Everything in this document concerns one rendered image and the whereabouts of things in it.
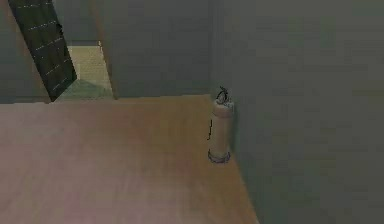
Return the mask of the beige fire extinguisher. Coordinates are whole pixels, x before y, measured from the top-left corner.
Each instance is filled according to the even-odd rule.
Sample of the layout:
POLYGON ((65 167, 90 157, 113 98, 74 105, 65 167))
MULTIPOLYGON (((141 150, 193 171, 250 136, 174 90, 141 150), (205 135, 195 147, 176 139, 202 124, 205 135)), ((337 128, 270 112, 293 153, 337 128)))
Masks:
POLYGON ((226 163, 230 155, 230 136, 233 116, 233 102, 228 90, 220 87, 220 92, 212 103, 210 132, 208 136, 208 158, 212 163, 226 163))

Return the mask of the dark room door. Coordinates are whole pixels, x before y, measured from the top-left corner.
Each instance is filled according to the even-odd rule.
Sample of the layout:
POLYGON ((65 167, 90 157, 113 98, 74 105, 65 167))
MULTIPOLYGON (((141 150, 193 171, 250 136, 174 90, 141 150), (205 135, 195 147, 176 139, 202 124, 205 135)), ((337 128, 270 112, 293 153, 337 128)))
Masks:
POLYGON ((53 0, 7 0, 51 102, 77 80, 53 0))

